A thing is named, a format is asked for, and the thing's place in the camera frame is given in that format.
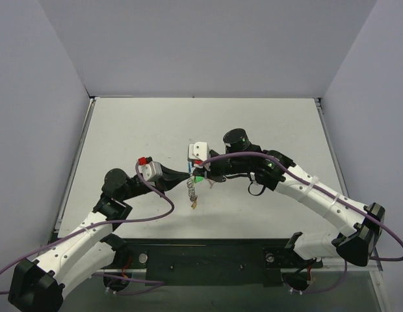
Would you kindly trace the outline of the large keyring blue handle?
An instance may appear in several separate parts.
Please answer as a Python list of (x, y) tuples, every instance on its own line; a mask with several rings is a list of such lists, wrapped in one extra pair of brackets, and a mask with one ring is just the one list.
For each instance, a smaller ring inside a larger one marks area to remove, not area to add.
[(187, 179), (188, 198), (191, 202), (191, 208), (195, 209), (197, 207), (198, 196), (195, 190), (196, 178), (192, 174), (191, 162), (188, 162), (188, 173), (189, 173), (189, 178)]

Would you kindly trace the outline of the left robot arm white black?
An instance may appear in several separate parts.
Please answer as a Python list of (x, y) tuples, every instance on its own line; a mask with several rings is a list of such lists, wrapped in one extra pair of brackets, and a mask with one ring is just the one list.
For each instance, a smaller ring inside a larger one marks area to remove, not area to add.
[(100, 199), (81, 224), (34, 260), (18, 262), (8, 301), (20, 311), (58, 311), (65, 297), (96, 271), (128, 262), (131, 251), (114, 234), (132, 210), (126, 200), (151, 191), (162, 196), (189, 177), (155, 161), (139, 165), (133, 177), (119, 168), (109, 170)]

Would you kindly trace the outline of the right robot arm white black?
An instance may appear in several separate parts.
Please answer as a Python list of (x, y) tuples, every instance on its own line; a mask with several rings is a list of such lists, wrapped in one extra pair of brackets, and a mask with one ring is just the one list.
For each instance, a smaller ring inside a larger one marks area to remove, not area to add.
[(382, 232), (385, 209), (381, 205), (347, 199), (288, 156), (252, 144), (241, 128), (228, 131), (223, 141), (225, 154), (209, 151), (205, 176), (217, 181), (247, 176), (266, 189), (305, 205), (335, 227), (322, 233), (295, 233), (283, 251), (288, 264), (298, 266), (305, 260), (340, 257), (353, 265), (367, 266)]

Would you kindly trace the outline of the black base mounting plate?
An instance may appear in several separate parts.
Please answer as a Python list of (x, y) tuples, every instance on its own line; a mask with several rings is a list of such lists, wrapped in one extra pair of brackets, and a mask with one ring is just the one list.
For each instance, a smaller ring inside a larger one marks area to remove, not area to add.
[(167, 286), (280, 286), (284, 270), (322, 268), (286, 247), (288, 239), (126, 239), (108, 269), (145, 270)]

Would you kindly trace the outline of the aluminium rail frame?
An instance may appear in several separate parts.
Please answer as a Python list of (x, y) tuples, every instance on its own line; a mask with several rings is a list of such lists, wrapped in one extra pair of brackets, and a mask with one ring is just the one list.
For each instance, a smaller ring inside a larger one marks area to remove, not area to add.
[[(300, 161), (335, 190), (341, 188), (314, 99), (295, 98), (99, 98), (75, 130), (71, 177), (59, 216), (61, 234), (74, 229), (97, 200), (111, 168), (132, 172), (134, 160), (151, 155), (185, 169), (187, 146), (207, 141), (223, 151), (222, 137), (241, 127), (264, 148)], [(209, 187), (202, 183), (195, 210), (184, 186), (169, 193), (175, 211), (161, 220), (131, 223), (120, 233), (149, 239), (286, 238), (329, 224), (298, 202), (268, 191), (254, 198), (243, 179)], [(345, 281), (322, 294), (289, 294), (287, 287), (167, 286), (139, 296), (103, 294), (100, 279), (78, 286), (63, 311), (379, 311), (368, 268), (350, 267)]]

